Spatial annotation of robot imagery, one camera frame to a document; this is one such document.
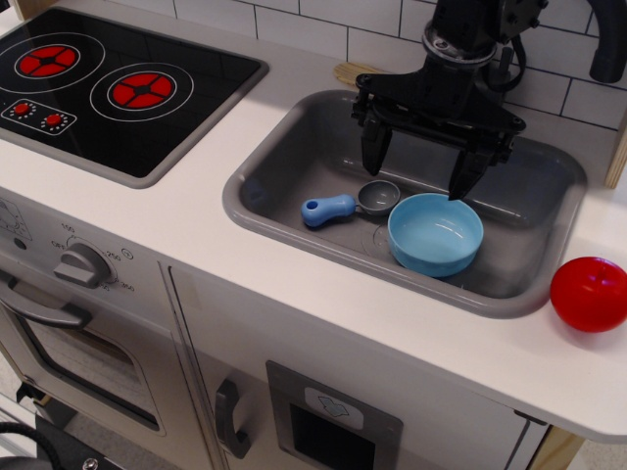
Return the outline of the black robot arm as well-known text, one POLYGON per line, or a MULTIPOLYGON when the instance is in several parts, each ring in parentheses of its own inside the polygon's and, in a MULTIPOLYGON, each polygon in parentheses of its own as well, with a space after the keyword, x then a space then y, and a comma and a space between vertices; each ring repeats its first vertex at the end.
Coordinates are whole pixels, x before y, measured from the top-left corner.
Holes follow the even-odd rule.
POLYGON ((526 124, 478 87, 496 93, 508 84, 489 80, 500 44, 524 54, 520 35, 539 23, 542 1, 440 1, 422 43, 420 70, 405 74, 362 73, 352 116, 362 127, 362 165, 372 175, 384 162, 394 132, 458 149, 449 197, 464 198, 491 165, 504 163, 526 124))

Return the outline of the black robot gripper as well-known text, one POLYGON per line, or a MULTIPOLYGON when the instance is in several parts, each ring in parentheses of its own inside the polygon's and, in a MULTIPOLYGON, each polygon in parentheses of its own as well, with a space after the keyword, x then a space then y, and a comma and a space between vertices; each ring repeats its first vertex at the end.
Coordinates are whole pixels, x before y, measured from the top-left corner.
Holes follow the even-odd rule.
POLYGON ((449 200, 461 200, 489 166, 505 163, 524 120, 486 97, 476 71, 425 60, 420 70, 362 73, 352 117, 363 127, 362 166, 377 175, 392 130, 460 149, 449 182, 449 200))

